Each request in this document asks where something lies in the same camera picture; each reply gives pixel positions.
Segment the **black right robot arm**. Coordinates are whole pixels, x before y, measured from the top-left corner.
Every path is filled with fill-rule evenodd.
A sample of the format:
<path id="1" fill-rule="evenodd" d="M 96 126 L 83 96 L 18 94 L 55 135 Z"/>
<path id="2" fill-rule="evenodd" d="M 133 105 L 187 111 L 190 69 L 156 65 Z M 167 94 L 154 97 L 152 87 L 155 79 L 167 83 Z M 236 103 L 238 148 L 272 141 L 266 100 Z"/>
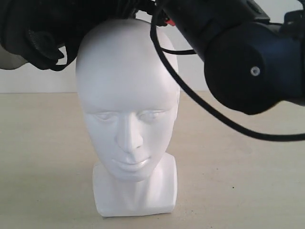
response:
<path id="1" fill-rule="evenodd" d="M 305 11 L 283 23 L 253 0 L 159 0 L 204 62 L 204 76 L 222 105 L 247 115 L 281 101 L 305 103 Z"/>

